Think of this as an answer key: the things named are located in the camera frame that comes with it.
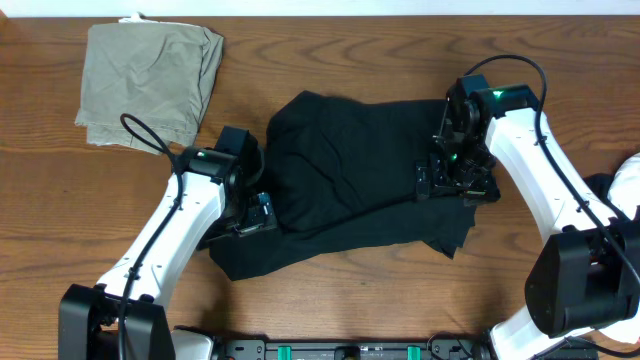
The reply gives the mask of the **black polo shirt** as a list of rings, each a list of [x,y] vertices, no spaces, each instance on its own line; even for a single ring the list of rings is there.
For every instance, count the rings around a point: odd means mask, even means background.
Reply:
[[[419,200],[416,167],[429,158],[442,100],[363,104],[304,91],[266,130],[272,231],[211,244],[227,277],[266,275],[316,255],[422,241],[453,257],[475,224],[459,197]]]

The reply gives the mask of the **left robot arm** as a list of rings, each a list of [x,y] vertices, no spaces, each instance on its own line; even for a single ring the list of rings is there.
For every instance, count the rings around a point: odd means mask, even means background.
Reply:
[[[166,312],[196,251],[275,227],[268,195],[251,188],[264,152],[189,147],[172,165],[163,199],[126,253],[94,286],[73,284],[62,297],[59,358],[216,358],[213,336],[170,329]]]

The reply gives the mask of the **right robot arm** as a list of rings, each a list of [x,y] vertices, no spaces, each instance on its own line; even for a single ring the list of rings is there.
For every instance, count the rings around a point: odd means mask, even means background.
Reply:
[[[599,331],[639,338],[639,200],[599,197],[553,137],[542,100],[525,84],[491,87],[465,76],[446,95],[436,153],[416,167],[422,198],[494,202],[503,165],[531,211],[543,249],[524,307],[495,325],[477,359],[541,359],[588,349]]]

